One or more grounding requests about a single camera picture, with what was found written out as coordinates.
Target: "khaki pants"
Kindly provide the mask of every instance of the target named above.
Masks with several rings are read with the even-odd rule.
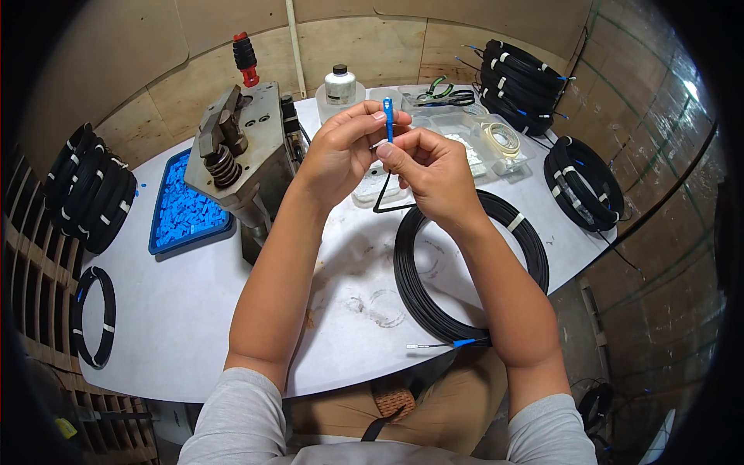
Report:
[[[383,426],[378,439],[470,455],[493,421],[506,389],[506,368],[494,349],[463,347],[423,401],[401,421]],[[297,434],[362,437],[381,416],[369,383],[292,401],[292,429]]]

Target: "table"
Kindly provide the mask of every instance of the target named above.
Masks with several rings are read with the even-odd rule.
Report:
[[[315,99],[297,102],[296,108],[306,131],[314,135],[320,127]],[[95,265],[108,272],[116,293],[116,334],[109,361],[101,370],[81,365],[93,385],[138,397],[203,403],[222,372],[232,314],[251,271],[242,259],[237,228],[171,256],[153,257],[147,251],[165,163],[192,143],[184,141],[134,169],[138,196],[121,232],[104,253],[83,259],[83,269]],[[548,255],[552,292],[607,243],[574,225],[553,200],[542,175],[547,150],[526,137],[522,144],[539,154],[529,161],[532,176],[512,184],[487,180],[478,187],[503,197],[532,223]],[[451,350],[405,348],[407,343],[438,341],[413,320],[397,293],[392,256],[404,214],[375,214],[371,205],[360,208],[350,197],[331,211],[285,397],[367,381]],[[497,227],[524,264],[514,237]],[[610,231],[608,240],[615,235]],[[417,237],[415,257],[425,285],[443,310],[483,327],[475,287],[454,241],[429,223]],[[508,292],[509,284],[502,284]],[[102,309],[100,287],[94,286],[83,310],[90,350],[98,345]]]

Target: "hand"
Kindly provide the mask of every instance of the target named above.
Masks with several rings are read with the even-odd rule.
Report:
[[[450,235],[488,220],[467,162],[465,146],[435,132],[416,128],[377,147],[385,170],[409,185],[418,208]]]
[[[315,134],[294,183],[327,209],[348,196],[377,159],[374,144],[388,137],[382,103],[366,100],[331,117]],[[411,116],[393,111],[394,134],[410,130]]]

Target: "person's right hand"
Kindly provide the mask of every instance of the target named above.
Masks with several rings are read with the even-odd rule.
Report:
[[[460,142],[416,128],[377,147],[377,158],[400,177],[401,189],[411,186],[418,208],[450,235],[490,222]]]

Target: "gray sleeve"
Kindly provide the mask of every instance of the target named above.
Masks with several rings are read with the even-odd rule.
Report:
[[[261,373],[229,368],[209,396],[179,464],[263,464],[286,453],[281,394]]]
[[[524,407],[509,422],[507,460],[515,464],[596,464],[594,444],[574,398],[554,394]]]

